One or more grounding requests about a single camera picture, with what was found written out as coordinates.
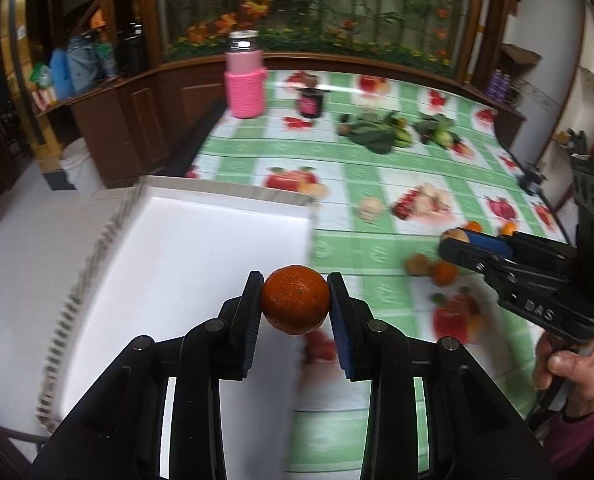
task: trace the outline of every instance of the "white bucket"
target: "white bucket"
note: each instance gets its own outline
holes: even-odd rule
[[[84,196],[93,196],[104,189],[104,183],[96,170],[83,137],[69,144],[61,153],[61,167],[75,189]]]

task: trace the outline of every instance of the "human hand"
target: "human hand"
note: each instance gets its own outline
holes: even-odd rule
[[[565,415],[580,417],[594,412],[594,348],[589,356],[580,356],[562,348],[562,341],[544,332],[535,347],[533,383],[538,390],[551,385],[554,375],[575,383],[568,396]]]

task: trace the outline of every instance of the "screw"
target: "screw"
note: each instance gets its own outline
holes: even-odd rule
[[[381,319],[372,319],[368,322],[368,329],[372,332],[385,332],[387,328],[388,325]]]
[[[446,348],[446,350],[450,350],[452,352],[453,350],[459,348],[459,341],[450,336],[442,337],[442,346]]]
[[[219,332],[219,330],[223,329],[225,326],[226,324],[223,322],[223,320],[219,319],[218,317],[213,317],[205,323],[205,327],[208,332]]]
[[[138,335],[132,340],[133,350],[145,350],[151,345],[151,338],[147,335]]]

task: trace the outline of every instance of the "person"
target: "person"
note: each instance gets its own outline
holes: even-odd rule
[[[594,479],[594,341],[588,356],[559,350],[561,342],[542,334],[535,348],[533,383],[545,390],[554,376],[571,380],[575,386],[561,413],[549,423],[544,439],[559,479]]]

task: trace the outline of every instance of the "green and white tablecloth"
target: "green and white tablecloth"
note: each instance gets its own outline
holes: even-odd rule
[[[520,231],[564,240],[544,204],[517,187],[519,170],[494,136],[494,111],[406,82],[316,74],[321,88],[330,92],[325,97],[325,113],[312,128],[286,127],[283,118],[299,117],[294,102],[297,93],[289,82],[294,74],[270,72],[266,113],[238,120],[227,111],[194,162],[197,176],[262,186],[271,168],[312,168],[309,171],[327,192],[315,215],[311,267],[322,274],[341,272],[350,295],[365,300],[376,318],[408,336],[429,341],[437,339],[433,330],[437,304],[451,301],[468,286],[486,319],[468,349],[525,415],[534,400],[530,375],[539,329],[498,307],[495,292],[480,275],[465,272],[451,285],[438,287],[429,278],[407,276],[403,266],[414,253],[437,259],[438,235],[467,221],[477,221],[487,234],[497,234],[505,220],[494,213],[491,203],[503,200],[513,208]],[[335,132],[340,114],[356,115],[366,108],[381,113],[397,110],[408,124],[418,121],[420,113],[443,113],[455,120],[450,129],[472,153],[463,156],[434,144],[421,144],[410,128],[414,138],[411,148],[375,155]],[[389,211],[392,203],[421,184],[447,191],[451,211],[432,220],[394,217]],[[366,223],[356,214],[357,205],[366,196],[377,197],[386,206],[375,223]],[[328,322],[323,330],[331,335]],[[428,456],[421,380],[416,389],[419,470],[423,471]],[[358,478],[368,401],[369,384],[345,381],[337,363],[304,365],[286,476]]]

